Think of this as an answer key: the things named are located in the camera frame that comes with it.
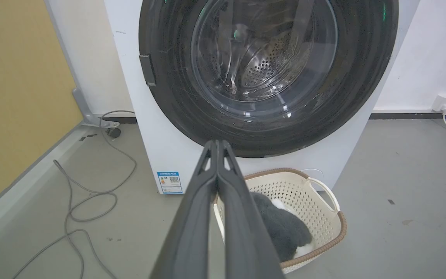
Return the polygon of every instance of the washing machine door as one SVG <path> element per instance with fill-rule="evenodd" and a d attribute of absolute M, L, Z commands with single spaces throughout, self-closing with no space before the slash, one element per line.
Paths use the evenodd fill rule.
<path fill-rule="evenodd" d="M 144 0 L 140 60 L 181 132 L 268 157 L 320 141 L 361 108 L 397 23 L 396 0 Z"/>

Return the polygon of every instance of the white plastic basket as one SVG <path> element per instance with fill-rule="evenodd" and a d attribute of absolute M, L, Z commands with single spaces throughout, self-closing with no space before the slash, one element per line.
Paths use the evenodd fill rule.
<path fill-rule="evenodd" d="M 315 250 L 302 257 L 282 262 L 280 265 L 283 273 L 287 274 L 307 265 L 345 237 L 347 223 L 340 211 L 338 201 L 331 190 L 319 180 L 289 168 L 259 172 L 248 175 L 244 179 L 251 192 L 259 192 L 269 198 L 278 198 L 295 210 L 313 235 Z M 315 191 L 312 183 L 324 189 L 333 203 L 333 208 Z M 219 197 L 216 198 L 213 209 L 224 242 L 225 210 L 223 201 Z"/>

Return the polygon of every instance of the wooden door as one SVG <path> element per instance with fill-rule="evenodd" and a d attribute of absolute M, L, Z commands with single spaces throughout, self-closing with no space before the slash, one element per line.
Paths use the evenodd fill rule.
<path fill-rule="evenodd" d="M 0 193 L 75 127 L 75 87 L 43 0 L 0 0 Z"/>

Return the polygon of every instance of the electrical outlet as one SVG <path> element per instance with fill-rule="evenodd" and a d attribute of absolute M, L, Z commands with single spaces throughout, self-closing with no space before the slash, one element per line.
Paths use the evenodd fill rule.
<path fill-rule="evenodd" d="M 446 93 L 438 94 L 437 98 L 433 102 L 431 109 L 437 112 L 441 111 L 441 108 L 446 105 Z"/>

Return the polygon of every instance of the gray cable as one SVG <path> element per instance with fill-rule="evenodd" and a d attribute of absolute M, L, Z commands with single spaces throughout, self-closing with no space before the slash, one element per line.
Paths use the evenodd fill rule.
<path fill-rule="evenodd" d="M 128 110 L 115 110 L 115 111 L 110 111 L 107 112 L 105 114 L 103 114 L 103 116 L 101 116 L 101 118 L 99 119 L 99 127 L 101 127 L 101 122 L 103 121 L 103 118 L 111 113 L 114 112 L 129 112 L 129 113 L 134 113 L 133 111 L 128 111 Z M 104 191 L 104 192 L 100 192 L 100 191 L 94 191 L 91 189 L 87 189 L 86 187 L 82 186 L 79 182 L 75 181 L 73 178 L 71 178 L 67 172 L 63 169 L 63 167 L 60 165 L 60 163 L 56 160 L 53 160 L 53 162 L 55 163 L 55 165 L 57 166 L 58 170 L 60 170 L 61 173 L 63 173 L 63 175 L 65 177 L 67 177 L 67 182 L 68 182 L 68 186 L 70 189 L 70 198 L 69 198 L 69 210 L 67 213 L 67 216 L 65 217 L 65 222 L 64 222 L 64 236 L 54 240 L 53 242 L 51 242 L 50 244 L 48 244 L 46 247 L 44 247 L 43 249 L 41 249 L 41 251 L 39 251 L 37 254 L 35 254 L 25 265 L 23 265 L 23 267 L 12 277 L 12 279 L 15 279 L 18 277 L 18 275 L 28 266 L 30 265 L 30 263 L 32 263 L 32 261 L 35 260 L 35 258 L 37 258 L 40 254 L 42 254 L 44 251 L 46 251 L 46 249 L 48 249 L 49 247 L 55 245 L 57 242 L 59 242 L 60 240 L 66 238 L 69 242 L 69 244 L 71 245 L 71 247 L 74 249 L 74 251 L 76 252 L 76 254 L 78 255 L 78 257 L 80 258 L 80 279 L 83 278 L 84 276 L 84 258 L 82 256 L 82 254 L 80 253 L 80 251 L 77 249 L 77 247 L 75 246 L 75 244 L 73 244 L 73 241 L 70 239 L 70 235 L 72 235 L 73 233 L 76 233 L 78 231 L 81 231 L 83 233 L 85 233 L 85 236 L 87 236 L 87 241 L 89 242 L 89 245 L 91 246 L 91 250 L 92 250 L 92 254 L 94 254 L 94 257 L 96 258 L 96 261 L 99 263 L 99 265 L 101 266 L 101 268 L 103 268 L 103 270 L 112 278 L 112 279 L 117 279 L 117 277 L 115 275 L 113 275 L 113 273 L 104 265 L 104 263 L 99 259 L 96 250 L 94 250 L 94 246 L 92 245 L 92 241 L 91 238 L 89 236 L 89 233 L 86 230 L 83 229 L 76 229 L 73 230 L 71 232 L 68 231 L 67 228 L 67 222 L 68 219 L 70 217 L 70 219 L 72 219 L 73 221 L 76 222 L 88 222 L 88 221 L 92 221 L 98 218 L 103 217 L 104 215 L 108 214 L 111 210 L 113 210 L 113 208 L 115 208 L 115 206 L 117 205 L 118 202 L 118 196 L 115 195 L 113 193 L 114 190 L 118 189 L 121 185 L 123 185 L 134 173 L 135 169 L 137 168 L 137 161 L 135 161 L 134 158 L 132 158 L 130 155 L 128 155 L 127 153 L 119 150 L 118 148 L 114 147 L 106 138 L 106 136 L 104 135 L 104 132 L 101 131 L 101 135 L 103 136 L 104 140 L 106 141 L 106 143 L 111 146 L 112 148 L 114 148 L 115 150 L 117 150 L 118 152 L 120 152 L 121 154 L 127 156 L 134 164 L 132 171 L 130 172 L 130 174 L 120 183 L 118 184 L 118 186 L 114 187 L 113 189 L 110 189 L 108 191 Z M 83 201 L 80 201 L 79 203 L 77 203 L 76 205 L 71 205 L 72 202 L 72 198 L 73 198 L 73 190 L 71 187 L 71 182 L 73 182 L 74 184 L 76 184 L 78 187 L 84 189 L 85 191 L 88 191 L 90 193 L 95 193 L 95 195 L 89 196 L 88 198 L 84 199 Z M 79 205 L 81 205 L 82 203 L 85 203 L 86 201 L 90 200 L 91 198 L 95 198 L 96 196 L 102 196 L 102 195 L 109 195 L 109 196 L 113 196 L 115 198 L 115 202 L 113 203 L 113 205 L 111 206 L 110 209 L 106 210 L 105 212 L 95 216 L 95 217 L 91 217 L 91 218 L 87 218 L 87 219 L 78 219 L 73 217 L 73 210 L 75 210 Z"/>

